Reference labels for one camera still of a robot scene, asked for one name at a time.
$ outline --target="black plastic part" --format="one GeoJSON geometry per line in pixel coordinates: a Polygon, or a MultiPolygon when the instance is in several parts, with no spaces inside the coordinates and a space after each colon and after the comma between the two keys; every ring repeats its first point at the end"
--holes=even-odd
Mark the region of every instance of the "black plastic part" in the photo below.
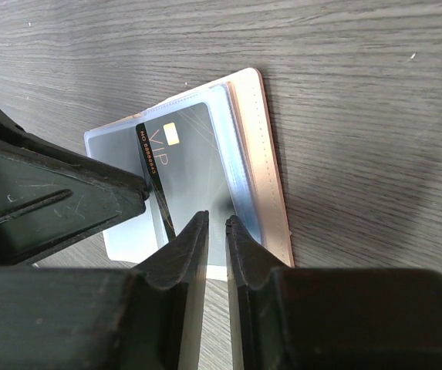
{"type": "Polygon", "coordinates": [[[131,270],[0,267],[0,369],[196,369],[207,256],[199,212],[131,270]]]}
{"type": "Polygon", "coordinates": [[[26,133],[0,110],[0,265],[33,263],[142,214],[141,177],[26,133]]]}
{"type": "Polygon", "coordinates": [[[442,275],[289,268],[228,220],[234,370],[442,369],[442,275]]]}

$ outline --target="card chip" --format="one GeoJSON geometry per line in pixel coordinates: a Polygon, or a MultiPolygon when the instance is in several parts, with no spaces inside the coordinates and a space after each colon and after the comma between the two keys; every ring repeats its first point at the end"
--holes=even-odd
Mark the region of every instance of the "card chip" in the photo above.
{"type": "Polygon", "coordinates": [[[174,122],[164,125],[164,133],[166,134],[167,145],[179,144],[180,139],[177,137],[176,125],[174,125],[174,122]]]}

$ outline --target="gray wood surface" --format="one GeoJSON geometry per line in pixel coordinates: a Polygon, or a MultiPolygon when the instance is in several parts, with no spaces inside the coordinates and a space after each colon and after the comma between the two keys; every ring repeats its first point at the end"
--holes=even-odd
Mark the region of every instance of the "gray wood surface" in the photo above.
{"type": "MultiPolygon", "coordinates": [[[[0,0],[0,107],[78,153],[84,131],[247,66],[297,264],[442,272],[442,1],[0,0]]],[[[40,264],[111,265],[101,236],[40,264]]],[[[209,281],[201,368],[230,367],[226,299],[209,281]]]]}

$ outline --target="black stripe on card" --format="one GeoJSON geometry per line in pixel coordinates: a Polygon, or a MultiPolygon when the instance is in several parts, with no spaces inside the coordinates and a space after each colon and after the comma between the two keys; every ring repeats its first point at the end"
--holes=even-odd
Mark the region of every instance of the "black stripe on card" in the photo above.
{"type": "Polygon", "coordinates": [[[137,135],[140,148],[142,148],[143,158],[145,159],[145,164],[147,165],[147,172],[152,180],[154,193],[156,195],[157,203],[159,204],[160,216],[162,217],[162,222],[164,224],[164,228],[166,229],[167,239],[172,241],[176,237],[176,233],[174,232],[173,221],[171,220],[166,196],[164,195],[164,189],[162,187],[162,183],[160,182],[159,171],[157,170],[156,160],[154,158],[154,154],[152,153],[152,148],[150,147],[149,136],[147,134],[147,130],[145,129],[145,124],[140,123],[137,125],[137,135]]]}

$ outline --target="wood grain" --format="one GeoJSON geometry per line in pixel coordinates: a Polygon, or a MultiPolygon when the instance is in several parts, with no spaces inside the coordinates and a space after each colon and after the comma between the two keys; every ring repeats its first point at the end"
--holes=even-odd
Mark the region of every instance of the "wood grain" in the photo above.
{"type": "MultiPolygon", "coordinates": [[[[247,66],[296,263],[442,272],[442,1],[0,0],[0,107],[79,153],[84,131],[247,66]]],[[[108,263],[94,237],[41,265],[108,263]]],[[[208,285],[202,368],[230,366],[225,288],[208,285]]]]}

